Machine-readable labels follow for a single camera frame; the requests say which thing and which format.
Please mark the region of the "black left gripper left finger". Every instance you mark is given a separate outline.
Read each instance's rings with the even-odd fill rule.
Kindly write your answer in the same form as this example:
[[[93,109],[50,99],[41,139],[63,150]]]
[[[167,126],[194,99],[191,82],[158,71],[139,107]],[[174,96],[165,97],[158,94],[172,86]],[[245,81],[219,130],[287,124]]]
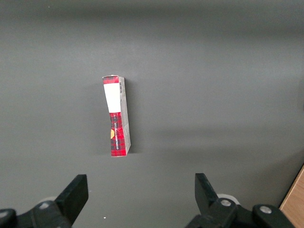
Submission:
[[[88,200],[85,174],[77,175],[54,199],[44,200],[17,215],[14,209],[0,210],[2,228],[71,228]]]

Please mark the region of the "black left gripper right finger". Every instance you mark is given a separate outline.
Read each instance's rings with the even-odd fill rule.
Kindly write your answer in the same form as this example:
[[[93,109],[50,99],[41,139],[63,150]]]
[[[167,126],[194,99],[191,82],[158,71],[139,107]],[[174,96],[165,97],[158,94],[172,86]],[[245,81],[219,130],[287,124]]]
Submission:
[[[204,173],[195,174],[195,200],[200,214],[187,228],[293,228],[275,206],[254,205],[247,210],[227,197],[219,197]]]

